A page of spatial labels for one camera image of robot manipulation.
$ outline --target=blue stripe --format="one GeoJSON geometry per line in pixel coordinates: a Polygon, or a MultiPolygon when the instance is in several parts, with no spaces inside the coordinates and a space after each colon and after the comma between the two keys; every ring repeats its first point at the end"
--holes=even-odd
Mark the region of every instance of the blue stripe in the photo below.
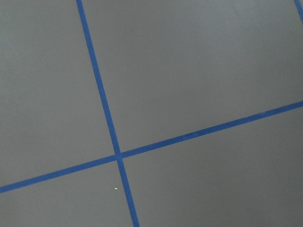
{"type": "Polygon", "coordinates": [[[140,147],[140,148],[135,148],[135,149],[123,152],[121,155],[122,155],[122,158],[130,157],[130,156],[133,156],[133,155],[141,154],[143,152],[147,152],[147,151],[150,151],[150,150],[162,148],[162,147],[165,147],[165,146],[168,146],[168,145],[171,145],[171,144],[175,144],[175,143],[180,143],[180,142],[183,142],[183,141],[186,141],[186,140],[190,140],[190,139],[200,137],[200,136],[204,136],[204,135],[216,132],[216,131],[221,131],[221,130],[224,130],[224,129],[235,127],[235,126],[238,126],[238,125],[241,125],[241,124],[246,124],[246,123],[249,123],[249,122],[253,122],[253,121],[256,121],[256,120],[259,120],[259,119],[262,119],[262,118],[270,117],[272,115],[280,114],[280,113],[290,111],[290,110],[300,108],[300,107],[303,107],[303,101],[298,102],[298,103],[294,103],[294,104],[290,104],[290,105],[286,105],[286,106],[283,106],[283,107],[280,107],[280,108],[277,108],[277,109],[269,110],[269,111],[266,111],[266,112],[263,112],[263,113],[258,113],[258,114],[252,115],[252,116],[237,119],[237,120],[232,121],[232,122],[219,124],[219,125],[207,128],[207,129],[202,129],[202,130],[195,131],[195,132],[192,132],[192,133],[188,133],[188,134],[185,134],[185,135],[182,135],[182,136],[177,136],[177,137],[174,137],[174,138],[171,138],[171,139],[168,139],[168,140],[163,140],[163,141],[153,143],[153,144],[150,144],[150,145],[147,145],[147,146],[143,146],[143,147],[140,147]]]}
{"type": "Polygon", "coordinates": [[[297,6],[301,21],[303,23],[303,9],[302,9],[302,5],[300,3],[300,0],[294,0],[294,2],[295,2],[295,5],[297,6]]]}
{"type": "Polygon", "coordinates": [[[99,166],[99,165],[102,165],[102,164],[105,164],[105,163],[113,162],[115,160],[116,160],[115,155],[112,155],[112,156],[100,158],[100,159],[97,159],[97,160],[94,160],[94,161],[90,161],[90,162],[87,162],[87,163],[83,163],[83,164],[80,164],[80,165],[72,166],[72,167],[69,167],[69,168],[66,168],[66,169],[58,170],[58,171],[55,171],[55,172],[52,172],[52,173],[49,173],[49,174],[44,174],[44,175],[37,176],[37,177],[34,177],[34,178],[30,178],[30,179],[27,179],[27,180],[24,180],[24,181],[20,181],[20,182],[12,183],[12,184],[9,184],[9,185],[5,185],[5,186],[0,187],[0,193],[4,193],[4,192],[8,192],[8,191],[17,189],[17,188],[22,188],[22,187],[25,187],[25,186],[29,186],[29,185],[36,184],[36,183],[39,183],[39,182],[42,182],[42,181],[47,181],[47,180],[50,180],[50,179],[53,179],[53,178],[57,178],[59,176],[72,174],[72,173],[75,173],[75,172],[78,172],[78,171],[81,171],[81,170],[84,170],[84,169],[89,169],[89,168],[99,166]]]}
{"type": "Polygon", "coordinates": [[[89,26],[87,24],[87,20],[86,20],[86,17],[85,17],[84,8],[83,8],[83,4],[82,4],[81,0],[77,0],[77,6],[78,6],[78,11],[79,11],[82,27],[83,27],[83,32],[84,32],[84,36],[85,36],[85,40],[86,40],[86,45],[87,45],[87,48],[88,48],[88,51],[89,51],[89,57],[90,57],[91,65],[92,65],[93,70],[94,70],[94,74],[95,74],[95,78],[96,78],[96,82],[97,82],[97,87],[98,87],[98,90],[99,90],[99,95],[100,95],[101,102],[102,102],[103,109],[104,109],[104,114],[105,114],[105,118],[106,118],[106,121],[107,121],[107,126],[108,126],[108,130],[109,130],[110,138],[112,140],[112,144],[113,144],[113,147],[114,147],[115,156],[116,156],[116,160],[117,160],[117,163],[118,163],[119,172],[120,172],[120,175],[121,175],[121,180],[122,180],[122,184],[123,184],[123,188],[124,188],[128,208],[129,208],[129,211],[130,211],[130,214],[131,214],[131,218],[132,218],[132,222],[133,222],[134,227],[139,227],[140,226],[139,225],[139,220],[138,220],[136,209],[135,209],[135,206],[134,206],[134,201],[133,201],[131,189],[130,189],[130,186],[129,186],[129,183],[128,183],[128,180],[127,180],[123,160],[121,158],[121,151],[120,151],[120,147],[119,147],[119,143],[118,143],[118,139],[117,139],[113,119],[112,119],[112,116],[111,116],[111,113],[110,113],[110,110],[109,110],[109,106],[108,106],[104,86],[103,86],[102,79],[101,79],[100,70],[99,70],[98,63],[97,63],[97,58],[96,58],[96,55],[95,55],[93,43],[92,43],[90,33],[89,33],[89,26]]]}

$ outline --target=gray tile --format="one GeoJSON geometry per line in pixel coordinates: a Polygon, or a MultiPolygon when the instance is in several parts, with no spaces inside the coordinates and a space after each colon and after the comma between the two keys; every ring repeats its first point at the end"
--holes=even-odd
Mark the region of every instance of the gray tile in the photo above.
{"type": "Polygon", "coordinates": [[[302,100],[291,0],[83,3],[122,150],[302,100]]]}
{"type": "Polygon", "coordinates": [[[116,163],[0,194],[0,206],[6,227],[132,226],[116,163]]]}
{"type": "Polygon", "coordinates": [[[300,227],[303,109],[125,158],[144,227],[300,227]]]}
{"type": "Polygon", "coordinates": [[[75,1],[0,3],[0,185],[112,155],[75,1]]]}

